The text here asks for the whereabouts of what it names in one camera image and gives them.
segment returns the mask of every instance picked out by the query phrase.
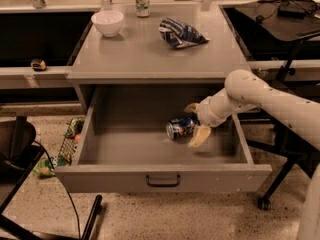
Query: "can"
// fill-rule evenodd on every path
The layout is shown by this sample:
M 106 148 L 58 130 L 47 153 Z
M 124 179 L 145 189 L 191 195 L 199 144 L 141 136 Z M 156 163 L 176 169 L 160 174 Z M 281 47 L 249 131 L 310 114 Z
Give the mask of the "can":
M 167 122 L 166 131 L 170 139 L 177 139 L 193 133 L 196 125 L 200 125 L 197 119 L 193 118 L 176 118 Z
M 138 17 L 150 15 L 150 0 L 136 0 L 136 15 Z

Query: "cable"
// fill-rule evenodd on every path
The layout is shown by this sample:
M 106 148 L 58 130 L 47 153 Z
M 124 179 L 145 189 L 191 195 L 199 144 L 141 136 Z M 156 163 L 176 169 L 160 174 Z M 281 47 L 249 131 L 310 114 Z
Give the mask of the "cable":
M 70 199 L 70 201 L 71 201 L 71 204 L 72 204 L 72 206 L 73 206 L 74 212 L 75 212 L 75 214 L 76 214 L 77 225 L 78 225 L 78 235 L 79 235 L 79 239 L 81 239 L 79 215 L 78 215 L 76 206 L 74 205 L 74 202 L 73 202 L 73 200 L 72 200 L 72 197 L 71 197 L 70 193 L 68 192 L 68 190 L 67 190 L 66 188 L 65 188 L 65 190 L 66 190 L 66 192 L 67 192 L 67 194 L 68 194 L 68 197 L 69 197 L 69 199 Z
M 36 144 L 38 144 L 38 145 L 44 150 L 44 152 L 46 153 L 46 155 L 47 155 L 47 157 L 48 157 L 48 160 L 49 160 L 49 163 L 50 163 L 50 165 L 51 165 L 51 167 L 52 167 L 52 170 L 54 170 L 54 165 L 53 165 L 53 163 L 52 163 L 52 161 L 51 161 L 51 158 L 50 158 L 50 156 L 49 156 L 48 151 L 45 149 L 45 147 L 44 147 L 40 142 L 38 142 L 38 141 L 36 141 L 36 140 L 34 140 L 33 142 L 36 143 Z

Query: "speckled floor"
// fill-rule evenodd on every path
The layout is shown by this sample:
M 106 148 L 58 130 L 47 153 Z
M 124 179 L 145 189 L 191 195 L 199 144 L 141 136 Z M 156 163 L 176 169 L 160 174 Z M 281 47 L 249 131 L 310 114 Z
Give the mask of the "speckled floor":
M 77 104 L 2 107 L 0 120 L 27 115 L 40 141 L 52 156 L 59 152 L 70 120 L 82 115 Z M 270 139 L 268 126 L 244 127 L 247 136 Z M 270 163 L 272 176 L 258 193 L 143 193 L 102 194 L 100 212 L 91 239 L 296 239 L 310 180 L 297 167 L 272 196 L 271 211 L 257 208 L 281 169 L 283 160 L 251 149 L 256 162 Z M 85 227 L 96 194 L 71 194 Z M 4 211 L 4 215 L 31 231 L 77 237 L 77 221 L 68 196 L 55 177 L 30 175 Z M 0 236 L 7 236 L 0 231 Z

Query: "gray drawer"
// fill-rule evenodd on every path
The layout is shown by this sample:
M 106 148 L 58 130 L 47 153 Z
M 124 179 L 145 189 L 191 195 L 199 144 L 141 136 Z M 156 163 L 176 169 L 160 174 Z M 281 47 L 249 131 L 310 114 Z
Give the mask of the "gray drawer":
M 254 164 L 236 115 L 197 149 L 165 125 L 215 90 L 208 84 L 97 87 L 72 166 L 56 169 L 69 192 L 256 191 L 271 172 Z

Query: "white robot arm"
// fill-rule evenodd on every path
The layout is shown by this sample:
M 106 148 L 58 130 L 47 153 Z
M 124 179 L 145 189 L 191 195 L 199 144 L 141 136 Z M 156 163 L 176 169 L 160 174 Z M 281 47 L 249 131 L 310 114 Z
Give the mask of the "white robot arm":
M 200 103 L 185 108 L 201 123 L 194 130 L 189 147 L 200 146 L 211 127 L 222 124 L 231 114 L 259 107 L 320 150 L 320 104 L 270 87 L 246 70 L 235 70 L 225 80 L 225 88 Z

